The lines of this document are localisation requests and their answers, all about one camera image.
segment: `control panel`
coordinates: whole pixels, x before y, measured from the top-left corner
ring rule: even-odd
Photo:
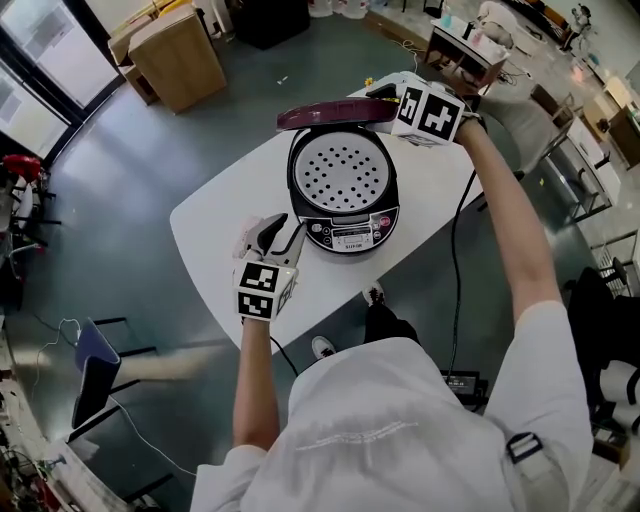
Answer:
[[[300,217],[307,222],[307,236],[324,249],[342,254],[355,254],[373,249],[393,231],[400,208],[370,213],[368,220],[354,224],[345,218]]]

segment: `shoe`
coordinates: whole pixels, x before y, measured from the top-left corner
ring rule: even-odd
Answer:
[[[311,340],[311,350],[316,359],[326,359],[336,353],[336,348],[333,344],[324,336],[316,336]]]
[[[369,288],[362,290],[362,295],[369,307],[374,304],[384,304],[384,290],[378,281],[375,281]]]

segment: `blue chair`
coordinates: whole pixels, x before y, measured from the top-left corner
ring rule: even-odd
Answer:
[[[82,326],[78,344],[76,345],[76,367],[82,372],[82,386],[73,408],[71,426],[80,427],[94,414],[100,412],[107,404],[109,395],[129,388],[138,382],[135,379],[112,388],[123,357],[155,351],[155,347],[144,347],[127,352],[116,352],[98,329],[98,325],[125,322],[125,317],[108,318],[106,320],[87,320]],[[90,422],[90,430],[99,422]]]

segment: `perforated steam plate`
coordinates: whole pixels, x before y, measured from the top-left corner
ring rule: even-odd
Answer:
[[[352,132],[331,132],[300,151],[294,176],[298,190],[312,205],[329,212],[355,213],[384,195],[389,164],[369,139]]]

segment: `gray floor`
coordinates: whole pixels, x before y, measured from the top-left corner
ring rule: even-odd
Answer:
[[[160,105],[145,107],[123,88],[56,162],[51,216],[63,226],[46,231],[51,248],[30,262],[23,309],[7,319],[18,376],[30,396],[36,351],[55,334],[33,313],[54,325],[63,317],[127,316],[127,325],[105,327],[112,344],[118,350],[154,344],[159,356],[124,366],[125,374],[140,370],[145,380],[117,398],[149,441],[190,471],[220,463],[229,448],[238,350],[185,271],[169,227],[172,209],[272,137],[279,112],[343,97],[368,76],[413,67],[412,56],[397,45],[338,16],[314,20],[309,31],[266,52],[238,41],[218,46],[229,80],[223,92],[173,116]],[[565,226],[566,209],[544,170],[527,176],[524,186],[552,240],[559,280],[575,278],[592,263],[582,236]],[[224,212],[212,218],[202,236],[215,236],[223,219]],[[415,326],[440,367],[450,355],[455,306],[449,237],[450,225],[381,280],[389,305]],[[467,208],[457,241],[463,305],[456,368],[480,370],[493,381],[513,322],[487,212]],[[365,303],[355,297],[287,353],[304,368],[313,361],[313,335],[324,334],[339,348],[359,343],[364,313]],[[72,336],[73,328],[66,332]],[[40,366],[32,407],[45,435],[55,439],[70,431],[80,376],[64,343],[47,349]],[[284,419],[293,374],[281,355],[274,367]],[[121,414],[73,446],[84,454],[95,448],[90,443],[99,449],[87,457],[89,466],[117,493],[173,472],[177,478],[154,496],[168,510],[187,510],[194,479],[138,440]]]

